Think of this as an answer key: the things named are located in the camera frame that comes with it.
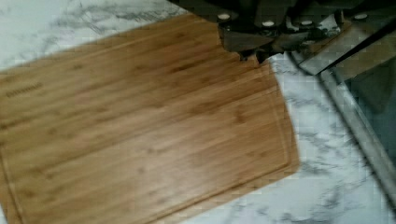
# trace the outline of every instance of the marble countertop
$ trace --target marble countertop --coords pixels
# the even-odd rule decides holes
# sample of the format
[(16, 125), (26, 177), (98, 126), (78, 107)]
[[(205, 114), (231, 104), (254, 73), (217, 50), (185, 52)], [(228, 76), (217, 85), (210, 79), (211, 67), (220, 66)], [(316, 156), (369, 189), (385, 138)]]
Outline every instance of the marble countertop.
[[(164, 0), (0, 0), (0, 70), (183, 13)], [(270, 61), (297, 134), (299, 171), (183, 224), (396, 223), (318, 80), (283, 55)]]

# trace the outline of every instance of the white marble surface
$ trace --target white marble surface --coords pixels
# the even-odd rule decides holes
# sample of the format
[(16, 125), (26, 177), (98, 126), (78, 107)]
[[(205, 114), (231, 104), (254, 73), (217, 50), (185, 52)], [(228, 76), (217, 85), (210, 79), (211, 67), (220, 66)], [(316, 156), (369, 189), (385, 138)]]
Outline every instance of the white marble surface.
[[(0, 70), (181, 13), (164, 0), (0, 0)], [(183, 224), (396, 223), (318, 81), (283, 55), (271, 62), (297, 133), (299, 172)]]

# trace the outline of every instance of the bamboo cutting board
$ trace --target bamboo cutting board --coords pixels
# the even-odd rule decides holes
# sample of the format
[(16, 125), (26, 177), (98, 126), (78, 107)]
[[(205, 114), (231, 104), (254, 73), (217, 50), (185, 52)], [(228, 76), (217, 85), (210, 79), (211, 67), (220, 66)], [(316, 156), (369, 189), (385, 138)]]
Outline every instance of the bamboo cutting board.
[(192, 15), (6, 71), (0, 108), (9, 223), (175, 223), (298, 164), (269, 64)]

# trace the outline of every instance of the wooden cutting board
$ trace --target wooden cutting board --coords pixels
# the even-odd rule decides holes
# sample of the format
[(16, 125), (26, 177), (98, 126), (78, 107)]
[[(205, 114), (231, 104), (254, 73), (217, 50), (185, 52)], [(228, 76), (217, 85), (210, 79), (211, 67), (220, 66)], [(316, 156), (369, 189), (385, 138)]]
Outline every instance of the wooden cutting board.
[(192, 15), (1, 77), (9, 223), (175, 223), (298, 165), (270, 65), (239, 62)]

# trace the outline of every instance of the wood grain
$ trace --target wood grain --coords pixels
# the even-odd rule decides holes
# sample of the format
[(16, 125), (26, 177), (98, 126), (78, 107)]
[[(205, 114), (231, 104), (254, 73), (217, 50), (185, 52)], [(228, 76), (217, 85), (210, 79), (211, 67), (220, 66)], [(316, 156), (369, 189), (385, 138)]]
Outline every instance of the wood grain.
[(292, 174), (269, 64), (218, 38), (185, 15), (4, 72), (10, 223), (173, 223)]

